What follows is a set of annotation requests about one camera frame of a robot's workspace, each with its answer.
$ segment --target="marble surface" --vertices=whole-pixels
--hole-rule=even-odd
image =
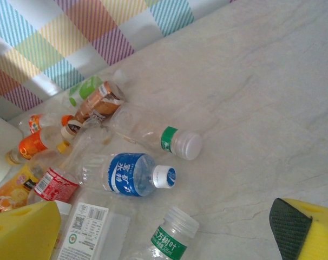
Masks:
[[[281,259],[273,200],[328,206],[328,1],[238,0],[107,70],[116,68],[132,80],[129,102],[205,142],[194,161],[158,158],[178,182],[136,201],[134,245],[178,206],[200,223],[184,259]],[[27,114],[61,110],[61,99]],[[108,152],[142,151],[113,143]]]

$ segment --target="colorful plaid wall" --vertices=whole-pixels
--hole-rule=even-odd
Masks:
[[[9,120],[229,0],[0,0],[0,117]]]

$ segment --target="nutrition label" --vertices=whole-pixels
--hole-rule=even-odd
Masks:
[[[109,209],[79,203],[58,260],[91,260]]]

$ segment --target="yellow label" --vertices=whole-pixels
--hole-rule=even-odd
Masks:
[[[12,179],[0,187],[0,213],[24,206],[29,192],[38,181],[25,164]]]

